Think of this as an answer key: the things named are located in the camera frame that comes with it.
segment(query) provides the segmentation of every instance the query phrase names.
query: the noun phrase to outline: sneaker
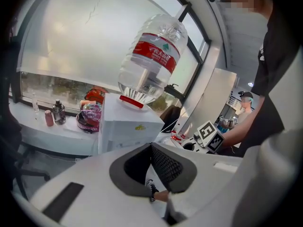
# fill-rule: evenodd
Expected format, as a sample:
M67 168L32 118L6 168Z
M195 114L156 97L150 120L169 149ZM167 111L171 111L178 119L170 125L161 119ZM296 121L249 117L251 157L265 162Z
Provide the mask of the sneaker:
M159 192L158 189L156 188L155 184L153 183L152 179L147 180L146 184L145 184L150 190L151 190L151 202L155 202L156 200L154 199L154 194L155 192Z

